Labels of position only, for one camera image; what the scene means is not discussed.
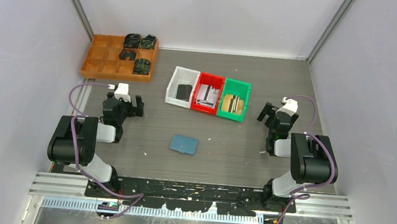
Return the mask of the blue leather card holder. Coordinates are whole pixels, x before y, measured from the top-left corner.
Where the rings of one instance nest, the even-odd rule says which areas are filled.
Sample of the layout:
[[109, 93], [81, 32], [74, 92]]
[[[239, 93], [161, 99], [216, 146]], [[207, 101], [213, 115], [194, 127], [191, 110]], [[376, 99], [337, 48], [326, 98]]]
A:
[[170, 141], [170, 148], [180, 154], [194, 155], [197, 149], [198, 140], [184, 135], [174, 134]]

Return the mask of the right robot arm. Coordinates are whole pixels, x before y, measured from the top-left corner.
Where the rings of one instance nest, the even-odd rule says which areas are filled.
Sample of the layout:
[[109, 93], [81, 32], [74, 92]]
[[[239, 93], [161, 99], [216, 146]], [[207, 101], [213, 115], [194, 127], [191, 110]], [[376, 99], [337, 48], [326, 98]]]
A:
[[311, 187], [334, 184], [338, 167], [331, 141], [326, 135], [292, 133], [298, 119], [288, 105], [279, 108], [266, 103], [257, 117], [268, 129], [265, 150], [271, 157], [290, 159], [284, 175], [270, 179], [263, 187], [260, 203], [269, 211], [285, 209], [293, 194]]

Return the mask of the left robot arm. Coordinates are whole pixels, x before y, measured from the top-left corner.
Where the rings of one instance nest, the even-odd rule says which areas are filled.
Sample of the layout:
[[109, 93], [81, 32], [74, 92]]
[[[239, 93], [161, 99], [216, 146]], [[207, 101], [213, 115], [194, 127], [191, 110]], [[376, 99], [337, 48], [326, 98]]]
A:
[[72, 167], [88, 178], [91, 189], [100, 191], [105, 197], [118, 195], [117, 171], [95, 153], [96, 144], [119, 143], [124, 133], [124, 121], [128, 117], [144, 115], [142, 97], [136, 96], [135, 100], [135, 103], [125, 101], [110, 92], [102, 103], [101, 117], [61, 117], [48, 144], [48, 159]]

